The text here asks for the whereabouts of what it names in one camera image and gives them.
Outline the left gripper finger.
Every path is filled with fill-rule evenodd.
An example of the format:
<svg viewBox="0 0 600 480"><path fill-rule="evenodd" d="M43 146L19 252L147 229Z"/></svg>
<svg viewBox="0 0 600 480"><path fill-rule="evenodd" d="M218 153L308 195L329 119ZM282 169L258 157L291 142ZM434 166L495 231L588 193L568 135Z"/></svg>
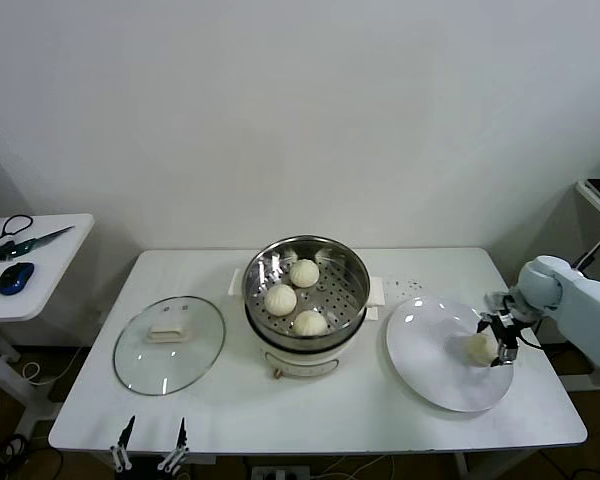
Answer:
<svg viewBox="0 0 600 480"><path fill-rule="evenodd" d="M131 437L134 422L135 417L132 416L127 425L121 431L117 443L110 447L115 471L130 471L132 469L132 463L127 452L127 446Z"/></svg>
<svg viewBox="0 0 600 480"><path fill-rule="evenodd" d="M176 440L176 447L158 463L157 470L176 471L188 452L186 420L185 418L182 418Z"/></svg>

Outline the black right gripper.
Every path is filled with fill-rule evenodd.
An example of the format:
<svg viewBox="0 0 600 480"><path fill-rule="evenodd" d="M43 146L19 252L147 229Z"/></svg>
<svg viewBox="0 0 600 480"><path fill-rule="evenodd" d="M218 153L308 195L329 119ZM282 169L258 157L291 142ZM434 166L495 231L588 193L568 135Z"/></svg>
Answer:
<svg viewBox="0 0 600 480"><path fill-rule="evenodd" d="M490 327L494 320L494 336L498 342L496 358L489 364L491 368L512 365L518 355L520 337L519 322L511 316L508 310L497 309L492 313L482 312L477 324L479 334Z"/></svg>

